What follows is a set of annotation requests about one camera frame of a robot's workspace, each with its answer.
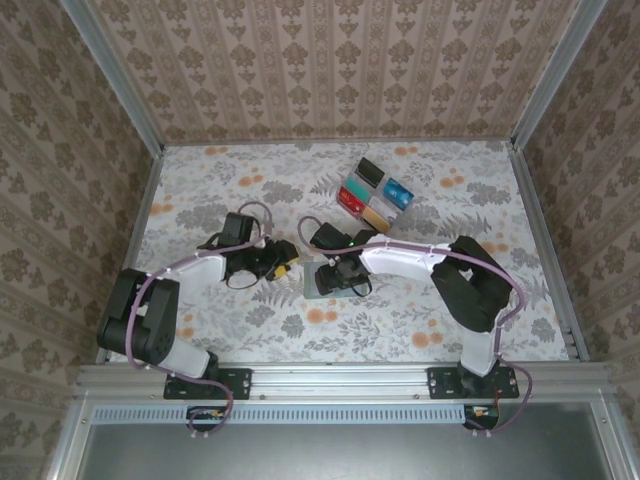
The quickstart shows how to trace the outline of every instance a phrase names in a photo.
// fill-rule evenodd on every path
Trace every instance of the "metal frame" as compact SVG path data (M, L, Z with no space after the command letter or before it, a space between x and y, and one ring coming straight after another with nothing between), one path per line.
M240 405L458 405L473 400L432 400L426 369L453 364L228 364L252 368L249 400ZM598 434L616 480L638 479L628 433L601 363L526 362L534 379L532 403L580 403L591 406ZM75 479L92 428L96 408L106 405L220 405L220 401L164 400L165 375L134 370L127 364L81 368L74 403L69 410L49 473L50 480ZM527 379L518 373L520 389ZM517 404L521 399L504 399Z
M62 0L69 17L80 32L82 40L100 66L120 105L125 109L140 138L149 149L151 156L158 159L162 154L162 133L158 130L140 95L126 73L126 68L115 54L108 36L102 30L100 21L86 0Z
M122 268L134 267L136 261L138 260L140 245L142 244L144 231L147 228L147 221L149 220L149 212L151 212L153 197L155 196L156 189L158 188L158 184L160 183L160 176L162 174L163 165L163 155L160 155L159 158L154 159L153 163L151 164L149 177L147 179L147 185L144 188L144 194L142 195L142 201L140 202L140 208L138 209L138 216L136 217L136 223L133 225L131 239L129 240L129 247L127 248L127 254L124 257Z
M551 99L571 68L582 44L606 4L607 0L582 0L578 3L569 25L549 59L542 78L511 134L519 150L524 148L531 138L536 125L551 103Z
M559 321L570 330L578 358L583 362L588 362L589 352L587 351L587 344L584 341L578 318L573 310L571 297L569 297L569 291L562 276L558 257L553 248L551 235L549 235L549 229L544 220L542 207L536 195L536 189L529 174L529 168L527 167L524 154L522 150L511 148L509 150L509 157L511 158L513 174L518 182L522 204L529 219L531 233L538 248L540 264L542 265L542 270L544 271L544 276L549 286L553 307L556 310Z

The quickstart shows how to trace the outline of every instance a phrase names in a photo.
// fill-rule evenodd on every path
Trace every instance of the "floral wallpaper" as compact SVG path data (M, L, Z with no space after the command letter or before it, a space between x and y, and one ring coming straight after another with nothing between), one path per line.
M607 3L525 157L591 356L640 446L640 2Z
M313 214L351 234L366 228L336 202L362 156L415 194L389 236L451 243L470 235L523 286L528 304L505 327L506 357L567 358L505 142L168 147L139 268L153 271L189 255L222 228L228 211L256 199L273 210L274 237L301 254L274 282L234 291L203 280L200 289L183 289L178 334L227 362L458 360L460 328L428 276L424 283L375 276L366 298L303 296L303 264L313 257L298 239L298 219ZM259 208L251 212L262 218ZM313 224L304 232L309 238ZM252 281L232 277L231 286Z
M0 2L0 478L45 471L149 164L58 3Z
M578 0L89 0L167 143L506 137Z

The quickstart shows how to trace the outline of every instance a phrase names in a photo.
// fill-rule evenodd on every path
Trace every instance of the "wire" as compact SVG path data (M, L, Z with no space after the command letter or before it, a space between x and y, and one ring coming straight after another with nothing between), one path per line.
M204 242L202 245L200 245L199 249L208 249L209 247L213 247L213 242L220 236L220 232L218 233L214 233L213 235L211 235L211 238L209 238L209 240L207 240L206 242Z
M468 423L469 425L474 427L476 430L486 430L486 428L484 428L482 425L480 425L475 420L471 420L470 418L466 418L465 419L465 423Z
M493 402L494 408L498 411L498 417L500 416L500 392L498 391L498 387L493 387L496 391L496 399Z
M158 365L148 365L146 363L138 363L136 362L135 358L133 357L133 346L132 346L132 342L133 342L133 328L135 326L135 322L136 322L136 316L138 313L138 309L140 308L140 304L142 303L142 300L145 296L145 293L147 292L147 290L149 289L149 287L151 286L151 284L153 283L154 280L156 280L158 277L165 275L169 272L171 272L171 270L176 270L176 269L180 269L180 268L184 268L186 266L189 266L195 262L200 261L203 258L207 258L207 257L215 257L215 256L219 256L223 253L229 253L229 252L235 252L238 250L243 250L245 248L249 248L254 246L255 244L261 242L262 240L264 240L267 237L267 232L270 233L273 230L273 216L271 215L271 210L269 210L269 207L267 207L264 203L262 202L247 202L244 205L242 205L240 207L240 209L238 210L238 212L244 208L247 205L250 204L258 204L261 205L266 213L267 213L267 222L265 223L265 233L263 235L258 236L257 238L255 238L254 240L250 240L246 243L243 243L242 245L236 245L233 247L225 247L225 248L221 248L218 250L214 250L214 251L196 251L193 254L189 255L188 257L185 257L181 260L178 260L177 262L173 262L172 264L170 264L167 267L161 268L160 270L157 270L156 272L148 275L147 279L143 282L143 284L140 286L140 289L138 290L138 293L136 294L136 297L133 300L133 304L131 305L131 310L129 312L129 320L127 322L127 331L126 331L126 336L125 336L125 341L124 341L124 349L125 349L125 353L127 356L127 361L129 362L129 364L135 368L135 369L142 369L142 368L146 368L146 367L152 367L155 368L156 370L160 370L161 372L164 372L168 375L171 376L175 376L181 380L184 380L185 382L191 382L191 383L196 383L198 385L211 385L217 388L220 388L222 391L225 392L225 394L227 395L227 410L225 412L224 417L221 418L220 423L218 423L209 433L214 433L216 431L218 431L220 428L222 428L222 426L226 423L227 419L229 418L229 416L231 415L231 412L233 411L233 393L231 392L231 390L229 390L229 388L220 383L220 382L216 382L215 380L205 380L202 378L194 378L194 377L190 377L188 375L183 375L181 373L176 373L176 372L172 372L166 368L160 367Z
M373 285L371 285L371 280L369 280L369 277L367 277L367 285L369 286L369 291L364 294L357 291L355 285L351 285L351 290L353 290L353 293L355 293L360 298L368 297L371 294L371 292L373 292Z
M201 413L205 413L205 412L210 412L211 410L215 410L216 407L208 407L208 408L197 408L194 411L191 412L191 414L189 415L189 423L187 424L187 428L189 430L191 430L193 432L193 435L195 436L197 429L195 427L195 425L193 424L194 420L196 419L196 417L198 415L200 415ZM218 424L216 424L215 427L213 427L211 430L207 430L205 432L203 432L203 436L204 437L208 437L210 433L215 433L217 430L219 430L221 427L221 425L223 425L226 421L227 418L230 415L230 411L229 411L229 407L227 404L227 410L225 410L225 414L222 416L222 418L220 418L220 422Z
M264 203L257 200L251 200L240 205L240 208L238 208L238 213L242 213L242 210L250 205L258 205L264 209L265 213L267 214L267 221L264 222L264 233L265 236L270 237L273 233L273 215L271 214L271 210Z
M429 254L445 255L445 256L448 256L448 257L456 258L458 260L462 260L462 261L467 262L467 263L472 263L474 265L478 265L479 267L482 267L482 268L490 271L491 273L494 273L494 274L498 275L500 278L505 280L509 285L511 285L513 290L518 295L518 303L513 308L513 310L507 312L503 317L500 318L500 320L498 320L496 322L497 330L496 330L495 342L493 344L493 352L494 352L494 355L495 355L496 359L498 360L498 362L502 362L504 365L506 365L508 367L511 367L514 370L518 370L519 372L524 374L527 377L528 386L527 386L527 392L525 393L524 397L522 398L522 403L520 404L520 407L518 408L518 410L516 410L516 413L514 413L513 416L508 421L506 421L502 425L492 429L491 431L494 432L494 433L495 432L499 432L500 430L502 430L502 429L506 428L508 425L510 425L516 418L518 418L522 414L523 410L525 409L525 407L529 403L529 399L531 398L531 394L533 392L533 377L531 376L531 374L525 368L505 360L502 357L502 355L500 354L500 338L502 336L502 326L507 321L509 321L509 319L511 319L515 315L517 315L524 308L524 305L525 305L525 302L526 302L525 301L524 291L522 290L520 285L518 285L516 283L516 281L513 278L511 278L511 276L509 276L504 270L502 270L500 268L497 268L497 267L495 267L495 266L493 266L493 265L491 265L491 264L489 264L487 262L479 260L479 259L477 259L475 257L471 257L469 255L464 255L462 253L452 252L452 251L449 251L449 250L445 250L443 248L434 248L434 247L431 247L431 246L428 246L428 245L411 245L411 244L394 242L393 240L387 241L387 242L367 243L365 245L359 245L359 246L356 246L356 247L349 247L349 248L340 248L340 249L337 249L337 250L323 250L323 249L320 249L320 248L317 248L317 247L313 246L306 238L304 238L304 235L302 234L302 224L307 220L311 220L311 221L316 222L318 225L322 225L320 220L318 220L316 217L314 217L312 215L305 215L304 217L302 217L298 221L298 236L300 237L300 240L302 241L302 243L307 248L310 248L310 249L315 250L316 252L320 252L322 254L342 255L342 254L345 254L345 253L358 252L358 251L362 251L362 250L366 250L366 249L370 249L370 248L395 247L395 248L400 248L400 249L403 249L403 250L412 250L412 251L418 251L418 252L425 252L425 253L429 253ZM480 430L486 430L485 428L483 428L482 426L478 425L477 423L475 423L473 421L471 421L469 423L471 425L475 426L476 428L480 429Z
M231 285L229 285L229 280L231 280L231 278L227 278L224 282L224 284L227 286L228 289L230 290L246 290L247 288L251 288L251 287L255 287L258 282L260 280L262 280L262 278L256 278L254 282L250 283L249 285L245 285L243 287L232 287Z

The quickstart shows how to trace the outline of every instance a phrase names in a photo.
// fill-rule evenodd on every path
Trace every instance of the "gray leaf pattern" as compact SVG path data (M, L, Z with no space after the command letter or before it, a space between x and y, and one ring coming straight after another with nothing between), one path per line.
M301 256L287 275L247 290L203 280L201 291L181 291L178 333L230 362L457 361L460 329L430 281L378 275L366 298L303 297L302 262L323 257L301 245L297 221L313 214L349 234L363 228L335 200L363 156L415 194L390 237L450 243L470 235L516 275L529 303L505 326L507 358L566 358L502 142L167 147L139 268L155 270L189 254L248 200L271 207L274 238L294 242ZM247 211L263 219L259 208ZM311 235L313 226L303 232Z
M300 318L300 315L289 315L280 330L286 333L289 338L300 338L304 332L302 318Z

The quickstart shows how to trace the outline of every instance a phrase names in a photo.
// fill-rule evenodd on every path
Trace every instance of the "small box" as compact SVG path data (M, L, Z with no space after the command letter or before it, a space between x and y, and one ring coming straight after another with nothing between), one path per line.
M369 200L369 207L371 207L371 209L382 218L386 219L389 224L392 224L398 216L398 212L396 210L388 206L381 198L378 198L375 195Z
M413 200L413 193L404 188L393 178L387 180L383 194L384 198L389 200L403 212L407 209L411 200Z
M376 188L382 179L384 178L384 172L376 167L372 162L362 157L360 163L356 167L356 175L362 178L365 182Z
M391 228L391 224L370 207L365 207L362 212L362 220L367 222L380 233L387 233Z
M347 180L344 182L344 186L353 195L358 197L362 201L362 203L367 203L369 201L369 198L371 198L371 192L367 190L367 187L361 185L358 180L356 180L352 176L347 177Z
M357 217L359 217L364 210L364 203L345 187L340 187L338 201L344 208Z

